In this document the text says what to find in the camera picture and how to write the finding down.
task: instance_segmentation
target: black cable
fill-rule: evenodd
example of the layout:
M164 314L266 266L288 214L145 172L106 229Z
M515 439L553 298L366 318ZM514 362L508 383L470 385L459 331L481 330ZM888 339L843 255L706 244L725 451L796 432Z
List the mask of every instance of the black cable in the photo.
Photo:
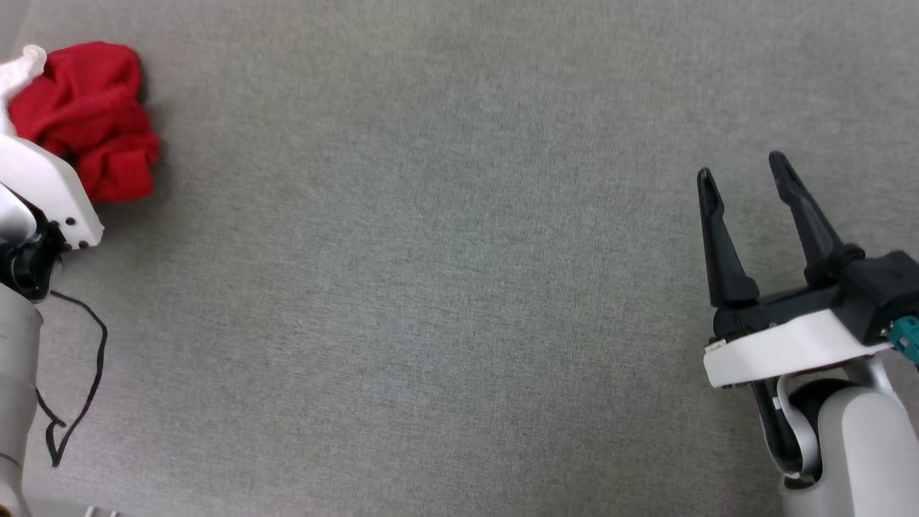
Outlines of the black cable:
M93 379L93 385L89 387L89 394L86 396L86 402L83 404L83 409L80 411L79 416L74 420L74 425L70 426L70 429L63 435L61 439L61 444L58 445L54 441L54 428L55 427L67 427L67 424L59 419L57 415L48 408L48 405L45 403L44 398L41 397L41 392L39 392L38 387L35 387L35 394L39 398L39 406L41 410L48 415L48 418L51 419L51 423L48 424L48 429L45 430L45 443L48 445L48 454L51 455L51 466L58 466L61 464L61 458L63 457L63 451L67 447L67 442L70 441L71 434L74 433L76 426L80 425L80 422L83 421L83 417L86 416L86 413L89 411L89 406L92 405L93 399L96 398L96 391L99 388L99 383L102 382L102 369L105 366L106 361L106 342L108 341L108 327L105 323L102 323L102 320L99 319L99 316L96 316L96 313L93 312L93 309L89 308L89 305L77 300L76 298L71 298L66 294L58 293L57 291L51 291L51 296L55 298L60 298L65 302L69 302L74 305L79 305L89 313L89 315L98 323L99 328L102 329L102 339L99 341L98 352L96 353L96 378Z

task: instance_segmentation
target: teal connector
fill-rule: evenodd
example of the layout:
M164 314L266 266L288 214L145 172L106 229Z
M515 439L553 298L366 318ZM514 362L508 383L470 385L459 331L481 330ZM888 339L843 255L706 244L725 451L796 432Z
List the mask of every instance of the teal connector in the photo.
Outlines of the teal connector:
M894 321L889 340L893 348L919 366L919 318L904 316Z

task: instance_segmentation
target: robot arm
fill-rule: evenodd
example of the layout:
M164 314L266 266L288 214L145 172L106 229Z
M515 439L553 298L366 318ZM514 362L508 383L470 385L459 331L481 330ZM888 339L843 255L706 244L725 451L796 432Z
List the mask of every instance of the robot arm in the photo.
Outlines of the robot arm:
M715 337L703 362L714 387L749 385L766 445L783 474L788 516L865 517L919 511L919 441L880 359L919 360L919 265L901 251L865 258L844 245L781 153L769 157L791 209L807 286L760 297L722 221L707 169L698 174ZM842 367L847 380L789 381Z
M38 404L42 319L34 304L48 294L61 254L95 246L102 231L66 162L0 134L0 515L31 515L22 467Z

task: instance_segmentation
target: gray fabric surface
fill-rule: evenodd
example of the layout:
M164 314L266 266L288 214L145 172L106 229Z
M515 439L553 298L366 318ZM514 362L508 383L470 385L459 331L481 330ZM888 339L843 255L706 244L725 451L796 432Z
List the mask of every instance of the gray fabric surface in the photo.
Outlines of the gray fabric surface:
M701 363L695 173L766 293L803 268L773 148L847 240L919 254L916 27L907 0L33 0L21 43L140 53L165 152L61 279L110 325L106 378L59 470L37 418L27 486L189 516L778 514L750 394ZM41 310L72 419L97 331Z
M6 61L6 56L10 54L16 57L22 55L13 50L17 50L16 36L27 7L28 0L0 0L0 62Z

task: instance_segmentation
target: red cloth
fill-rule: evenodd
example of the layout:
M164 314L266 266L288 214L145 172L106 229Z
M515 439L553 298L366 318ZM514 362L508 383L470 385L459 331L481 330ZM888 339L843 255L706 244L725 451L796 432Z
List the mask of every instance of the red cloth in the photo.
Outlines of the red cloth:
M137 53L101 41L48 54L44 75L9 105L18 136L76 168L89 200L131 201L153 192L149 164L160 140L137 102Z

